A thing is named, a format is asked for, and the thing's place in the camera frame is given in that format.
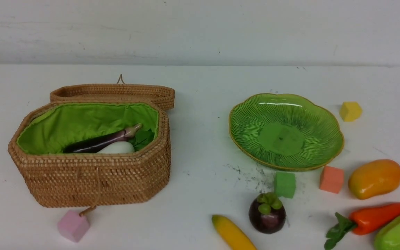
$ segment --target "yellow banana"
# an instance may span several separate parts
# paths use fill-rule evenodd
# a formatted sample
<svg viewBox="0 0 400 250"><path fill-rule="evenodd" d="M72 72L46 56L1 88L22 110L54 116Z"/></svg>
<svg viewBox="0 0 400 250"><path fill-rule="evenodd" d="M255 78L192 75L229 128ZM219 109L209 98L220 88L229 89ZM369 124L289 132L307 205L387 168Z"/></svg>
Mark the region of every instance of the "yellow banana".
<svg viewBox="0 0 400 250"><path fill-rule="evenodd" d="M232 250L257 250L251 240L230 219L213 215L212 224Z"/></svg>

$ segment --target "white table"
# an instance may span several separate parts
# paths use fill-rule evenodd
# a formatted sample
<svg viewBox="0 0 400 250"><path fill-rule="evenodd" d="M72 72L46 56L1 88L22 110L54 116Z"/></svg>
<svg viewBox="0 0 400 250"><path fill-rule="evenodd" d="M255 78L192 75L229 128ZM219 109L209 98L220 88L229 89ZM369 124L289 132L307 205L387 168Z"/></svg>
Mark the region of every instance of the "white table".
<svg viewBox="0 0 400 250"><path fill-rule="evenodd" d="M160 84L176 90L169 111L171 180L147 203L99 207L78 244L62 238L56 223L68 210L40 206L7 153L7 144L30 111L48 103L49 92L83 83ZM259 250L323 249L326 231L359 206L400 201L398 190L359 201L346 186L339 195L318 189L320 169L299 173L294 199L282 201L287 224L272 235L248 220L251 201L273 188L274 170L238 150L227 131L230 109L260 92L295 93L338 116L343 101L364 112L341 122L344 151L330 165L351 171L361 163L391 158L400 163L400 68L369 67L179 67L100 65L0 65L0 249L227 250L212 214L230 217ZM371 250L373 234L347 234L335 249Z"/></svg>

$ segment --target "purple eggplant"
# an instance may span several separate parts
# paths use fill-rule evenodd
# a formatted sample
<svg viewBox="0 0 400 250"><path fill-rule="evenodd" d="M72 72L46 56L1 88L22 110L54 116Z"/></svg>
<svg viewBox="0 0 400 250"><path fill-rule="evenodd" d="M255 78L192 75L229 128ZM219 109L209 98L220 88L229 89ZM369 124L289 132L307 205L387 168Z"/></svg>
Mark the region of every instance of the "purple eggplant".
<svg viewBox="0 0 400 250"><path fill-rule="evenodd" d="M141 123L138 123L115 133L78 141L66 146L63 153L96 153L114 142L132 139L142 126Z"/></svg>
<svg viewBox="0 0 400 250"><path fill-rule="evenodd" d="M261 193L251 203L249 220L252 226L263 234L273 234L285 224L286 212L275 193Z"/></svg>

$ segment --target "mangosteen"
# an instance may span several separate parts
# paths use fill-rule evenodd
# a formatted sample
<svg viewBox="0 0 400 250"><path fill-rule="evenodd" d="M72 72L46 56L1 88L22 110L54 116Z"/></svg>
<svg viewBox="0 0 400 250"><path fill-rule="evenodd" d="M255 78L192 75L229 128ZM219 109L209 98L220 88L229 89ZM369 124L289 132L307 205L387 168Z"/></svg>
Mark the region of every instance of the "mangosteen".
<svg viewBox="0 0 400 250"><path fill-rule="evenodd" d="M285 208L275 193L261 193L251 203L249 220L263 234L273 234L283 228L286 220Z"/></svg>

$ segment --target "plate rim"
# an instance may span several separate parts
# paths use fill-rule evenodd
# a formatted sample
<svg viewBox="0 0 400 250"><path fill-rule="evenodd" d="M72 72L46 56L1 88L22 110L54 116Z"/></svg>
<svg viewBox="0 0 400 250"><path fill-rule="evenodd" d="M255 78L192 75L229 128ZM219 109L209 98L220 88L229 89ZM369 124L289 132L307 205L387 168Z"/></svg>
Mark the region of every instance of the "plate rim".
<svg viewBox="0 0 400 250"><path fill-rule="evenodd" d="M331 116L333 116L334 120L336 121L337 126L338 126L337 129L338 129L340 135L342 136L342 145L341 145L339 151L338 151L335 155L333 155L333 157L332 157L331 159L329 159L327 162L325 162L324 164L317 165L317 166L312 166L312 167L308 167L308 168L300 168L300 169L294 169L294 168L288 168L288 167L277 166L277 165L274 165L274 164L271 164L271 163L267 163L267 162L265 162L265 161L262 161L262 160L260 160L260 159L258 159L258 158L256 158L256 157L252 156L252 155L251 155L250 153L248 153L245 149L243 149L243 148L235 141L235 138L232 136L232 133L231 133L231 126L232 126L232 125L231 125L231 116L232 116L232 113L234 112L234 110L235 110L235 108L236 108L237 106L240 106L240 105L246 103L246 102L249 101L251 98L254 98L254 97L256 97L257 95L274 95L274 96L294 95L294 96L296 96L296 97L299 97L299 98L304 99L305 101L308 101L311 105L316 106L317 108L321 108L321 109L325 110L326 112L328 112ZM262 165L265 165L265 166L268 166L268 167L271 167L271 168L274 168L274 169L285 170L285 171L304 172L304 171L311 171L311 170L319 169L319 168L321 168L321 167L323 167L323 166L326 166L327 164L329 164L330 162L332 162L336 157L338 157L338 155L340 155L340 153L343 151L343 148L345 147L345 136L343 135L342 130L340 129L340 123L339 123L339 121L337 120L336 116L335 116L332 112L330 112L328 109L326 109L326 108L324 108L324 107L322 107L322 106L316 105L314 102L308 100L307 98L304 98L304 97L301 96L301 95L290 94L290 93L282 93L282 94L273 94L273 93L266 93L266 92L265 92L265 93L259 93L259 94L252 95L252 96L250 96L249 98L246 98L246 100L244 100L244 101L241 102L241 103L236 104L234 107L232 107L232 109L231 109L231 111L229 112L229 115L228 115L228 133L229 133L230 138L232 139L232 141L234 142L234 144L240 149L240 151L244 152L244 153L245 153L246 155L248 155L250 158L252 158L253 160L255 160L255 161L258 162L258 163L261 163Z"/></svg>

